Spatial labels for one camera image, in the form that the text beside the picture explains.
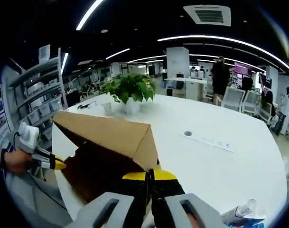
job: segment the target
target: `ceiling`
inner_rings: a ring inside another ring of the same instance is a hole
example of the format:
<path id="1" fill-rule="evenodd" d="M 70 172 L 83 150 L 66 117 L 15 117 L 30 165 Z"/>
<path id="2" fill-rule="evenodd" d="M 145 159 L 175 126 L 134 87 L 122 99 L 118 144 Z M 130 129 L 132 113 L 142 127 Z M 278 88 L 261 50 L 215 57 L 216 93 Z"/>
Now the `ceiling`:
<path id="1" fill-rule="evenodd" d="M 27 69 L 37 64 L 39 47 L 51 44 L 51 55 L 56 55 L 57 48 L 61 47 L 63 53 L 69 53 L 63 72 L 68 75 L 80 68 L 88 69 L 98 60 L 97 67 L 107 66 L 111 62 L 164 55 L 167 47 L 185 46 L 190 54 L 224 56 L 255 66 L 269 65 L 267 61 L 270 61 L 280 72 L 289 75 L 289 70 L 269 55 L 227 40 L 184 38 L 157 41 L 183 35 L 221 36 L 256 45 L 289 63 L 289 7 L 284 4 L 264 0 L 196 1 L 196 5 L 228 6 L 232 24 L 227 27 L 196 24 L 183 9 L 184 6 L 194 5 L 193 0 L 104 0 L 82 29 L 76 31 L 93 2 L 45 0 L 39 5 L 28 5 L 14 22 L 15 38 L 9 45 L 9 56 Z M 130 50 L 105 60 L 127 48 Z M 80 61 L 85 60 L 92 62 L 78 66 Z"/>

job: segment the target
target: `potted plant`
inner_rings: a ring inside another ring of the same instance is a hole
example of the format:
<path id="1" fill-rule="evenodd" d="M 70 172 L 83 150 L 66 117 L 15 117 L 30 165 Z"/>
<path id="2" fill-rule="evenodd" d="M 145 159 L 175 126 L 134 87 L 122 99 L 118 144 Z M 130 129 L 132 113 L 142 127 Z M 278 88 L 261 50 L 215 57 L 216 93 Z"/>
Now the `potted plant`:
<path id="1" fill-rule="evenodd" d="M 151 78 L 140 74 L 117 75 L 102 88 L 102 92 L 110 94 L 115 102 L 123 103 L 125 113 L 138 112 L 143 99 L 153 100 L 155 91 Z"/>

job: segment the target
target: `white pot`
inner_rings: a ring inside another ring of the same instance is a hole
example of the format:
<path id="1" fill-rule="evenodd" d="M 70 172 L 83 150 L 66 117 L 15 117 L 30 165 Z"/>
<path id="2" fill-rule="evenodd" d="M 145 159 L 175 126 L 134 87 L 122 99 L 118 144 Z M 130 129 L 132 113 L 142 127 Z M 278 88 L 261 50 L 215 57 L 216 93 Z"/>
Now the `white pot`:
<path id="1" fill-rule="evenodd" d="M 127 114 L 134 114 L 140 111 L 140 101 L 134 101 L 129 97 L 126 104 L 122 103 L 123 111 Z"/>

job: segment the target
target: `green leaves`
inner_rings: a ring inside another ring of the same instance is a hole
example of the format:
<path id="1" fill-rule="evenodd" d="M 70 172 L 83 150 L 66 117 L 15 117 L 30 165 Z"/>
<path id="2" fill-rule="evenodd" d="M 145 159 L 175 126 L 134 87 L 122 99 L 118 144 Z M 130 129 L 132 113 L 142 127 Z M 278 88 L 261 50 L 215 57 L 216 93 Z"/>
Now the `green leaves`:
<path id="1" fill-rule="evenodd" d="M 139 86 L 141 92 L 145 92 L 145 90 L 146 90 L 146 84 L 145 84 L 144 82 L 139 82 L 139 83 L 138 83 L 138 86 Z"/>
<path id="2" fill-rule="evenodd" d="M 145 91 L 144 92 L 144 97 L 145 97 L 146 101 L 148 101 L 149 98 L 151 98 L 153 100 L 153 97 L 154 97 L 153 91 L 151 91 L 151 90 Z"/>
<path id="3" fill-rule="evenodd" d="M 120 96 L 119 99 L 122 100 L 123 103 L 127 103 L 129 99 L 129 93 L 128 92 L 123 92 Z"/>
<path id="4" fill-rule="evenodd" d="M 117 75 L 101 88 L 102 93 L 110 94 L 115 102 L 127 103 L 129 97 L 134 101 L 153 99 L 156 91 L 151 78 L 140 74 Z"/>

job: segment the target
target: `desk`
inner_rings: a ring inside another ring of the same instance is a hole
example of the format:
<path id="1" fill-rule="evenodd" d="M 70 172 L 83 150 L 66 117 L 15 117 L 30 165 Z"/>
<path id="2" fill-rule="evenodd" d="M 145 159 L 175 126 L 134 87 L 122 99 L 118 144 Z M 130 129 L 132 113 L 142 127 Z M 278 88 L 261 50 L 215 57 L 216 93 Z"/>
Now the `desk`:
<path id="1" fill-rule="evenodd" d="M 160 164 L 175 174 L 186 193 L 194 193 L 220 213 L 256 199 L 267 212 L 268 226 L 283 208 L 287 196 L 284 162 L 266 124 L 242 113 L 211 104 L 155 95 L 133 115 L 120 112 L 121 105 L 110 96 L 99 95 L 81 104 L 97 106 L 66 111 L 106 116 L 101 104 L 111 102 L 110 118 L 151 125 Z M 189 139 L 185 131 L 231 145 L 228 152 Z M 73 156 L 77 147 L 53 125 L 53 153 L 62 159 Z M 73 220 L 83 203 L 61 171 L 55 171 L 65 206 Z"/>
<path id="2" fill-rule="evenodd" d="M 206 80 L 199 80 L 194 78 L 174 77 L 168 78 L 167 81 L 184 82 L 186 84 L 186 99 L 201 101 L 204 92 Z"/>

